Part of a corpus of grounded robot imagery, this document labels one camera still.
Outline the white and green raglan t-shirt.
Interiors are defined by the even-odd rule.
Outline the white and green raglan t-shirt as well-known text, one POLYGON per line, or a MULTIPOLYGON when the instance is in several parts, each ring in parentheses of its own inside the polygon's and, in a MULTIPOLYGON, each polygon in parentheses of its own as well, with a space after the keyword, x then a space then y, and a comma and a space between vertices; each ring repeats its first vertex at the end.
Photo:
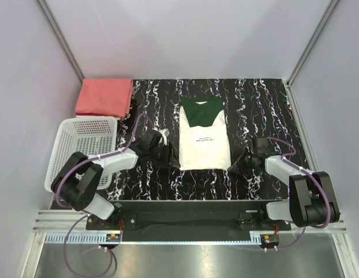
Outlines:
POLYGON ((226 170, 230 144, 222 98, 182 97, 179 111, 180 170, 226 170))

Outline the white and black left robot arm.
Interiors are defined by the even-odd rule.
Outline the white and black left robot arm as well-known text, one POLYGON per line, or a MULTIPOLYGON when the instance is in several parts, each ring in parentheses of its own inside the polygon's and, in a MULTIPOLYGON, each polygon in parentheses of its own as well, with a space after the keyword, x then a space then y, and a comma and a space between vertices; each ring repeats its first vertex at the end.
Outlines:
POLYGON ((106 229, 113 229, 121 223, 120 208, 97 193, 100 180, 147 161, 159 168, 179 167, 169 135, 168 129, 150 129, 115 152, 91 157, 75 152, 50 184, 50 190, 66 206, 93 215, 106 229))

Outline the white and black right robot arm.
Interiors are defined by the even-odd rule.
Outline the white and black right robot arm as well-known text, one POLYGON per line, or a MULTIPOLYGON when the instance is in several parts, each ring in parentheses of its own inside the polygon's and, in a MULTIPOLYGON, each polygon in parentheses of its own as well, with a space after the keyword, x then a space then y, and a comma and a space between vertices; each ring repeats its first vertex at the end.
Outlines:
POLYGON ((242 175, 263 171, 289 187, 289 199, 269 202, 257 215, 262 229, 271 229, 278 221, 300 228, 324 229, 340 220, 329 174, 295 164, 288 159, 295 154, 296 149, 279 138, 259 137, 253 139, 251 150, 244 150, 228 168, 229 172, 242 175))

